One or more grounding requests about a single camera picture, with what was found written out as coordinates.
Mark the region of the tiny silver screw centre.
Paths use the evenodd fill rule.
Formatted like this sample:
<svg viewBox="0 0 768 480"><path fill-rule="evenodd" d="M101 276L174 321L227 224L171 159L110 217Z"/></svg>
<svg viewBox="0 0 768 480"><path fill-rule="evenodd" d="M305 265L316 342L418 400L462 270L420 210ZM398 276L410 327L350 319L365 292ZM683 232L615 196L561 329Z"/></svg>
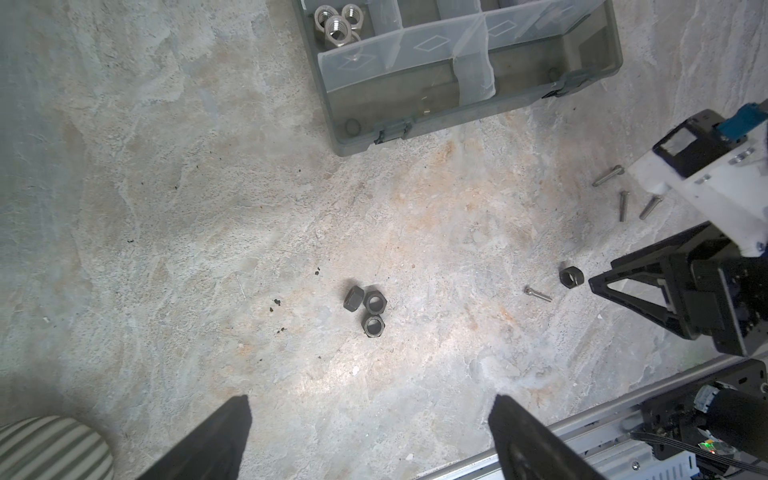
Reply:
<svg viewBox="0 0 768 480"><path fill-rule="evenodd" d="M526 295L528 295L528 296L531 296L531 297L543 300L543 301L548 302L548 303L551 303L553 301L553 299L549 295L547 295L545 293L542 293L542 292L540 292L538 290L535 290L534 288L530 287L529 285L526 285L524 287L523 292Z"/></svg>

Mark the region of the silver dome nut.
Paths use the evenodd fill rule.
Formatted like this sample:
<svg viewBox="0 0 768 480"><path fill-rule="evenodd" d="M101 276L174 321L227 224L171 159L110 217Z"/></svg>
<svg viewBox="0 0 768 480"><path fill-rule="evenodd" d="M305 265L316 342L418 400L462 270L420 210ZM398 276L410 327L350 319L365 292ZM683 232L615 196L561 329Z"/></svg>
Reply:
<svg viewBox="0 0 768 480"><path fill-rule="evenodd" d="M362 30L365 14L361 7L356 4L347 4L342 8L341 16L349 23L352 31Z"/></svg>
<svg viewBox="0 0 768 480"><path fill-rule="evenodd" d="M325 31L326 22L333 16L337 16L338 11L330 5L320 5L316 8L313 19L315 29L319 32Z"/></svg>

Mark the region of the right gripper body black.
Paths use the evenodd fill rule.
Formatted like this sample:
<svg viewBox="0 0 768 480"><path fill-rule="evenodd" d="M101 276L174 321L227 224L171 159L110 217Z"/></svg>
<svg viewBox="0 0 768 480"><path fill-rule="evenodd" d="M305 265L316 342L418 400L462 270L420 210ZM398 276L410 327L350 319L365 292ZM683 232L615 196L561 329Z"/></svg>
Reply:
<svg viewBox="0 0 768 480"><path fill-rule="evenodd" d="M754 354L767 342L767 259L743 257L732 241L717 238L694 250L690 270L695 329L720 353Z"/></svg>

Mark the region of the small black nut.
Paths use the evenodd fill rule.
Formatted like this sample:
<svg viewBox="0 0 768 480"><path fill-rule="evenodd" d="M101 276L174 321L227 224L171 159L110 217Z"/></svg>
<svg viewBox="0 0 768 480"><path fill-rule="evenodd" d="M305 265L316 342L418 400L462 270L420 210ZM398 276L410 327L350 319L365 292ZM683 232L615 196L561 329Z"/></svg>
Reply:
<svg viewBox="0 0 768 480"><path fill-rule="evenodd" d="M559 271L559 280L564 287L573 289L584 283L585 276L578 267L567 266Z"/></svg>

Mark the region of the green plastic organizer box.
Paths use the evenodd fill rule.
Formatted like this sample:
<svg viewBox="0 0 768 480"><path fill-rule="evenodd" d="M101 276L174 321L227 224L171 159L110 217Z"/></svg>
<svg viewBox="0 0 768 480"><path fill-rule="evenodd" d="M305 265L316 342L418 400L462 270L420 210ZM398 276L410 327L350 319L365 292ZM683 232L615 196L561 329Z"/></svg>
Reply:
<svg viewBox="0 0 768 480"><path fill-rule="evenodd" d="M320 5L365 14L328 49ZM609 1L297 1L298 32L333 151L350 156L559 98L617 73Z"/></svg>

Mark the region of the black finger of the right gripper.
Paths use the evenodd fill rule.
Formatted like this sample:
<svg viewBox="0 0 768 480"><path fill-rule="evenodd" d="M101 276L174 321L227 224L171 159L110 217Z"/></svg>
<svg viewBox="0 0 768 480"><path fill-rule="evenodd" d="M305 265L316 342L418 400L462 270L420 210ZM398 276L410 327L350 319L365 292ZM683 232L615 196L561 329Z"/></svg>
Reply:
<svg viewBox="0 0 768 480"><path fill-rule="evenodd" d="M694 274L696 261L727 253L729 238L709 222L641 248L589 280L591 291L683 339L724 327L716 295Z"/></svg>

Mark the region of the black hex nut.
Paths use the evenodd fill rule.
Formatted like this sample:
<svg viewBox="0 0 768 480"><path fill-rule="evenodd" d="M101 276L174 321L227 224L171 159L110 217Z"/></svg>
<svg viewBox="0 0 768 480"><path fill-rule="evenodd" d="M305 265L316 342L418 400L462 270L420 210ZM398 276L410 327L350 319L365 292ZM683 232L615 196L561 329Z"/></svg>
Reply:
<svg viewBox="0 0 768 480"><path fill-rule="evenodd" d="M370 315L381 315L387 306L386 297L379 290L367 291L363 300L363 305Z"/></svg>
<svg viewBox="0 0 768 480"><path fill-rule="evenodd" d="M368 315L361 322L362 329L368 338L378 338L385 329L385 323L380 315Z"/></svg>

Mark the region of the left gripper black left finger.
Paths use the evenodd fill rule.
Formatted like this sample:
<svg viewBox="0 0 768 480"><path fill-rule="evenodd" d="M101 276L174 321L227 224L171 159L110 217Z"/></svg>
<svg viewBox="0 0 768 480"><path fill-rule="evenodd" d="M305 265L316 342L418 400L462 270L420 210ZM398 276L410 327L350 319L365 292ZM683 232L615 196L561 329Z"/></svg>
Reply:
<svg viewBox="0 0 768 480"><path fill-rule="evenodd" d="M139 479L235 480L251 425L248 396L233 396Z"/></svg>

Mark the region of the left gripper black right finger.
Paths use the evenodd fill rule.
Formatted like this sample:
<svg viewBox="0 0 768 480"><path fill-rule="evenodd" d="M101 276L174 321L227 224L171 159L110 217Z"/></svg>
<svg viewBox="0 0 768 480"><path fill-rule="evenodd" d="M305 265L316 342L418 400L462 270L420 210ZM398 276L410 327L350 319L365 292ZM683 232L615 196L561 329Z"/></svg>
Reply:
<svg viewBox="0 0 768 480"><path fill-rule="evenodd" d="M510 396L495 397L488 426L505 479L604 479Z"/></svg>

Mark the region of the black nut cluster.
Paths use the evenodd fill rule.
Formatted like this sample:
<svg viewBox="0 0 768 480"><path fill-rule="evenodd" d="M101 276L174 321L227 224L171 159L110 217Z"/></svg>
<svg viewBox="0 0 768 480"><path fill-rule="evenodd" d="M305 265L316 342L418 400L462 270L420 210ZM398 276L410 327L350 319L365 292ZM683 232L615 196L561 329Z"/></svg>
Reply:
<svg viewBox="0 0 768 480"><path fill-rule="evenodd" d="M353 285L346 294L343 307L349 312L356 312L363 303L365 298L365 291L357 286Z"/></svg>

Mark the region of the small silver screw upper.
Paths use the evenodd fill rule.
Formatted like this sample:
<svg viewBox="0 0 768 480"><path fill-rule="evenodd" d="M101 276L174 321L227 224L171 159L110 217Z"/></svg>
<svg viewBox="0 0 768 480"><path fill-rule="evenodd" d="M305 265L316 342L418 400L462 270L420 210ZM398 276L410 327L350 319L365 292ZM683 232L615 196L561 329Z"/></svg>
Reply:
<svg viewBox="0 0 768 480"><path fill-rule="evenodd" d="M615 178L619 175L622 175L625 173L625 169L621 165L615 165L613 168L611 168L609 171L601 175L599 178L594 180L592 182L593 187L599 187L606 183L607 181L611 180L612 178Z"/></svg>

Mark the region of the small silver screw right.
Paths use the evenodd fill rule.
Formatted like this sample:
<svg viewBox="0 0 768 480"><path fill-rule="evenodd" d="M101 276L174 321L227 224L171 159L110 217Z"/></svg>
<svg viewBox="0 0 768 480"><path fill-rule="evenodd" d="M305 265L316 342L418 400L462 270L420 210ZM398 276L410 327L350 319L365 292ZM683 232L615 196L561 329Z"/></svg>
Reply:
<svg viewBox="0 0 768 480"><path fill-rule="evenodd" d="M648 216L655 210L655 208L664 200L662 195L653 195L645 207L642 209L638 218L642 221L646 220Z"/></svg>

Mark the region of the small silver screw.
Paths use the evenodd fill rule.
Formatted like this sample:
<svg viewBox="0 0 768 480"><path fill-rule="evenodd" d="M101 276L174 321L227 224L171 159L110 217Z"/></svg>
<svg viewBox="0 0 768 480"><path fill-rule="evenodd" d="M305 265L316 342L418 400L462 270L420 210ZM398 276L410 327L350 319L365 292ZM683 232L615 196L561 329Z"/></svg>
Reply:
<svg viewBox="0 0 768 480"><path fill-rule="evenodd" d="M615 165L613 168L611 168L609 171L601 175L599 178L594 180L592 182L593 187L599 187L606 183L607 181L611 180L612 178L615 178L619 175L622 175L625 173L625 169L621 165Z"/></svg>
<svg viewBox="0 0 768 480"><path fill-rule="evenodd" d="M653 195L645 207L642 209L638 218L642 221L646 220L648 216L655 210L655 208L664 200L662 195Z"/></svg>

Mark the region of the aluminium mounting rail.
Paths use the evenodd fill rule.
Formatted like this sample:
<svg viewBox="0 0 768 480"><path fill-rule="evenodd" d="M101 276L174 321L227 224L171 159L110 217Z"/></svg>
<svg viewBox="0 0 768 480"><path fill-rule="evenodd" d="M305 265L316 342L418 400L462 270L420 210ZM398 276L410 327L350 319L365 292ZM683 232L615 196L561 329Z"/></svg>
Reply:
<svg viewBox="0 0 768 480"><path fill-rule="evenodd" d="M767 350L760 349L750 359L761 360L767 367ZM640 432L643 402L745 360L749 359L716 358L546 427L604 479L764 479L767 459L762 461L740 451L733 458L724 457L671 441L671 445L680 446L682 451L660 460ZM431 479L505 479L495 446L428 476Z"/></svg>

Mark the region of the right controller board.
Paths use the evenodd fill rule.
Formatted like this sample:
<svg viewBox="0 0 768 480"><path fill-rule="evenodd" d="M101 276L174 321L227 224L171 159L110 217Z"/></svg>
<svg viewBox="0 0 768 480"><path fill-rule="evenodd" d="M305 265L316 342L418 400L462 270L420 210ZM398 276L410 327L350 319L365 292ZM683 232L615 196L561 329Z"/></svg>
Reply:
<svg viewBox="0 0 768 480"><path fill-rule="evenodd" d="M738 450L726 442L717 439L707 439L698 444L698 447L715 455L733 458Z"/></svg>

